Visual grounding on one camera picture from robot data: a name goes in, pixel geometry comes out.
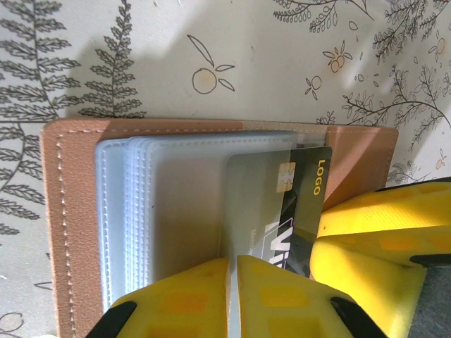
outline patterned tablecloth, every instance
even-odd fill
[[[38,134],[66,116],[388,125],[450,175],[449,0],[0,0],[0,337],[55,334]]]

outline yellow object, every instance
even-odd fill
[[[451,253],[451,183],[355,197],[323,213],[312,275],[348,293],[390,338],[405,338],[426,269],[412,256]]]
[[[120,298],[137,308],[118,338],[227,337],[228,260],[218,258]]]
[[[252,256],[238,256],[242,338],[352,338],[330,304],[348,295]]]

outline leather cover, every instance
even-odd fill
[[[42,132],[58,335],[85,337],[102,315],[94,150],[102,139],[293,130],[333,149],[325,207],[385,186],[397,130],[234,120],[61,119]]]

